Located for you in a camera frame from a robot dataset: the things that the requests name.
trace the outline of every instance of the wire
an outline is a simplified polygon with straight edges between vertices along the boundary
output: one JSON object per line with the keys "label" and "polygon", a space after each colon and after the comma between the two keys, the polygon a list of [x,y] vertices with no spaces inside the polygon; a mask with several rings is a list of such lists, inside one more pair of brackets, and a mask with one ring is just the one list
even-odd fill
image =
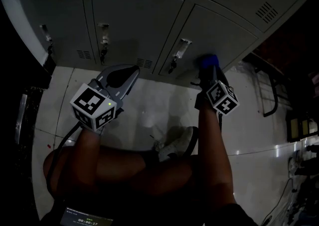
{"label": "wire", "polygon": [[281,197],[280,197],[279,200],[278,200],[278,203],[277,203],[277,204],[275,205],[275,207],[270,211],[270,213],[265,216],[263,222],[261,223],[261,226],[266,226],[266,225],[270,222],[270,220],[268,220],[267,223],[265,224],[267,217],[268,217],[268,216],[275,210],[275,208],[279,205],[280,200],[282,199],[282,197],[283,197],[283,195],[284,195],[284,193],[285,193],[285,190],[286,190],[286,188],[287,188],[288,183],[289,183],[290,180],[291,180],[292,187],[294,188],[294,180],[293,180],[292,178],[289,178],[289,179],[287,180],[287,182],[286,182],[286,185],[285,185],[285,187],[284,187],[283,193],[281,194]]}
{"label": "wire", "polygon": [[82,123],[79,121],[71,130],[69,133],[67,133],[67,135],[62,139],[61,143],[59,144],[58,148],[56,148],[56,150],[54,150],[54,154],[53,154],[53,159],[52,159],[52,163],[48,172],[48,175],[46,176],[46,187],[48,189],[48,191],[52,194],[52,189],[51,189],[51,177],[54,171],[54,168],[56,166],[60,151],[62,150],[63,145],[65,144],[66,140],[69,139],[69,137],[79,128],[82,126]]}

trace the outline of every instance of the blue object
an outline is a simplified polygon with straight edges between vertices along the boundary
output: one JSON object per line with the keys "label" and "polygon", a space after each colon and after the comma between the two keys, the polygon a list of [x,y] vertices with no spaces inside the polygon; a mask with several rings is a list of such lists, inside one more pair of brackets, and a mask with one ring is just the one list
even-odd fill
{"label": "blue object", "polygon": [[216,68],[219,68],[219,62],[218,62],[218,58],[216,55],[206,55],[202,61],[200,62],[200,68],[202,69],[207,69],[208,67],[210,67],[211,65],[215,65]]}

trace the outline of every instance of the white tile floor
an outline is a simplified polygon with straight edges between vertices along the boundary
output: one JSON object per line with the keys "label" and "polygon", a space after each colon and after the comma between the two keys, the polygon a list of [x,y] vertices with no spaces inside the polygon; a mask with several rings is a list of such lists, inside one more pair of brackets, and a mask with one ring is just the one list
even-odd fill
{"label": "white tile floor", "polygon": [[[44,92],[32,149],[32,181],[40,218],[53,205],[43,176],[44,159],[77,122],[71,116],[70,99],[82,83],[89,83],[98,73],[56,67],[50,88]],[[222,129],[232,166],[235,199],[260,224],[284,189],[289,156],[302,148],[304,155],[310,158],[312,155],[305,152],[305,145],[319,140],[308,138],[296,144],[287,143],[285,116],[289,106],[286,100],[279,100],[275,114],[263,117],[263,112],[271,110],[274,104],[267,75],[255,74],[250,65],[239,63],[226,73],[226,77],[240,101],[234,112],[223,117]],[[138,79],[124,99],[124,113],[104,128],[102,144],[127,150],[148,150],[154,139],[174,139],[182,127],[197,126],[198,111],[194,104],[198,92]],[[73,145],[78,134],[72,135],[66,144]],[[286,190],[273,216],[287,203],[290,190]]]}

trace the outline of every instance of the white cube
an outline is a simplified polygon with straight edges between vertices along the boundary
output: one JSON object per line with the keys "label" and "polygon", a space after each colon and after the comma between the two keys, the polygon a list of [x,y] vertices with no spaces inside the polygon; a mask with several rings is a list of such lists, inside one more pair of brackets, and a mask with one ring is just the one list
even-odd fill
{"label": "white cube", "polygon": [[206,95],[211,106],[222,115],[228,115],[239,106],[235,93],[221,81],[217,81]]}
{"label": "white cube", "polygon": [[71,99],[75,118],[96,131],[115,117],[116,102],[86,84]]}

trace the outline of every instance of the person's right arm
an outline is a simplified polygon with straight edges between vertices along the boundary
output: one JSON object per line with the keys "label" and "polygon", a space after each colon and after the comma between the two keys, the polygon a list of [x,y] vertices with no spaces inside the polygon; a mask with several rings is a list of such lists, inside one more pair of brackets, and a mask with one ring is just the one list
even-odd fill
{"label": "person's right arm", "polygon": [[230,163],[222,140],[216,111],[205,99],[199,110],[198,156],[204,201],[212,213],[235,204]]}

